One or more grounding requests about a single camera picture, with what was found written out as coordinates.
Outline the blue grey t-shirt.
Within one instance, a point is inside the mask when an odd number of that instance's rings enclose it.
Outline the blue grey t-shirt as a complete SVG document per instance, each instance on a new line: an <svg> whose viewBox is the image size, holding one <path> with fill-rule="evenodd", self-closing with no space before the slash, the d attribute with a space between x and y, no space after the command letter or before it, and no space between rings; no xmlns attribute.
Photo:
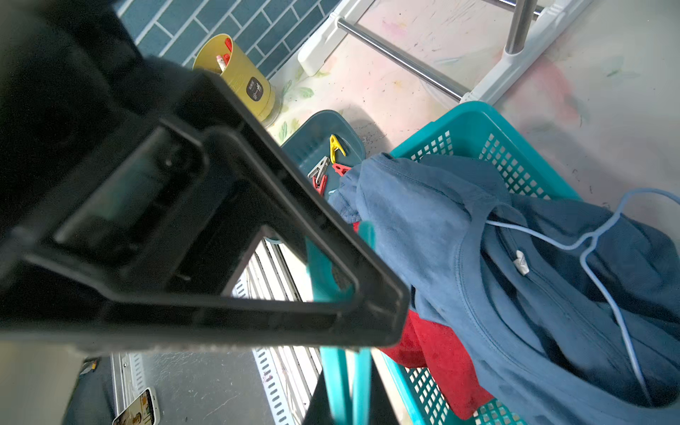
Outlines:
<svg viewBox="0 0 680 425"><path fill-rule="evenodd" d="M664 233L621 218L581 265L564 245L607 209L515 195L460 156L376 155L329 203L372 224L412 310L450 328L481 386L528 423L678 423L679 257Z"/></svg>

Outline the red t-shirt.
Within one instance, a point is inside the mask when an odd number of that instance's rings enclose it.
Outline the red t-shirt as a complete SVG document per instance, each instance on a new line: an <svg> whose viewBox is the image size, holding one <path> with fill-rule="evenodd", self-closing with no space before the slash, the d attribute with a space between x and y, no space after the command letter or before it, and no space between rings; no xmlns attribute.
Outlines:
<svg viewBox="0 0 680 425"><path fill-rule="evenodd" d="M423 320L410 311L399 342L382 349L402 367L428 368L453 413L470 419L476 409L492 400L480 386L470 356L448 327Z"/></svg>

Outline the grey clothespin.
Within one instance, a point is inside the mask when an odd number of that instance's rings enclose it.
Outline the grey clothespin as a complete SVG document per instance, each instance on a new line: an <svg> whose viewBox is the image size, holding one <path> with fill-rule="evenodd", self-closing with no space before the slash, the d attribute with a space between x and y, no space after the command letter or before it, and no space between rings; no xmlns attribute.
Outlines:
<svg viewBox="0 0 680 425"><path fill-rule="evenodd" d="M308 173L307 177L315 180L318 184L321 183L322 178L326 175L327 169L330 164L330 159L328 156L324 156Z"/></svg>

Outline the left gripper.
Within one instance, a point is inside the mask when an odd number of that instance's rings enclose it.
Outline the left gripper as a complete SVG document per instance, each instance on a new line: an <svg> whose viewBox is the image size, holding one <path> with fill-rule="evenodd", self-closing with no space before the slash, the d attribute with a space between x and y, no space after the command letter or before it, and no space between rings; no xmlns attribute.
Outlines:
<svg viewBox="0 0 680 425"><path fill-rule="evenodd" d="M209 340L212 308L112 300L53 230L212 78L146 60L107 1L1 4L1 337Z"/></svg>

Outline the yellow clothespin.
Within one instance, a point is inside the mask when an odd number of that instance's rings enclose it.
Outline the yellow clothespin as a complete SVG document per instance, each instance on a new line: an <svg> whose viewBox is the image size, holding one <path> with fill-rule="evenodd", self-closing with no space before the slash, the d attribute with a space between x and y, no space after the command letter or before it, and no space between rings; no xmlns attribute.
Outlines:
<svg viewBox="0 0 680 425"><path fill-rule="evenodd" d="M345 148L340 143L340 140L336 135L331 135L329 138L329 158L331 164L334 165L338 162L336 159L336 154L340 152L344 157L346 157Z"/></svg>

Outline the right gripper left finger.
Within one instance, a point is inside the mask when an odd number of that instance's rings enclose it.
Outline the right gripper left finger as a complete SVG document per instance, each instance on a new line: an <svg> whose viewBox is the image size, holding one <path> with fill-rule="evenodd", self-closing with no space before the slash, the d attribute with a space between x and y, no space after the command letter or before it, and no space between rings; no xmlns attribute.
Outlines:
<svg viewBox="0 0 680 425"><path fill-rule="evenodd" d="M334 425L330 408L325 376L322 372L310 400L303 425Z"/></svg>

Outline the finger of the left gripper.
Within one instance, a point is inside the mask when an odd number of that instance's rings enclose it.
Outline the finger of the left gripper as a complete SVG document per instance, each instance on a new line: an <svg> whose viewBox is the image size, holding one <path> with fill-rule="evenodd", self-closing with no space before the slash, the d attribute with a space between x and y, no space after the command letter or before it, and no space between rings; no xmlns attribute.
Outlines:
<svg viewBox="0 0 680 425"><path fill-rule="evenodd" d="M407 289L308 184L219 79L171 102L157 127L53 230L59 247L89 260L109 299L156 296L209 306L209 340L9 340L88 351L193 349L329 342L340 312L361 346L400 340ZM302 260L306 239L353 276L350 303L235 299L231 291L263 237Z"/></svg>

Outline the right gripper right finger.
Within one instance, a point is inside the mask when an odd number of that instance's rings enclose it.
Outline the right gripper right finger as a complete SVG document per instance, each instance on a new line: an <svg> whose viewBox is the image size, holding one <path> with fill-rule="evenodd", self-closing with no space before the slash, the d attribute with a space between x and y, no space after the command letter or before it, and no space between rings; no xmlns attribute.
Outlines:
<svg viewBox="0 0 680 425"><path fill-rule="evenodd" d="M399 425L397 416L384 388L379 371L372 363L370 387L369 425Z"/></svg>

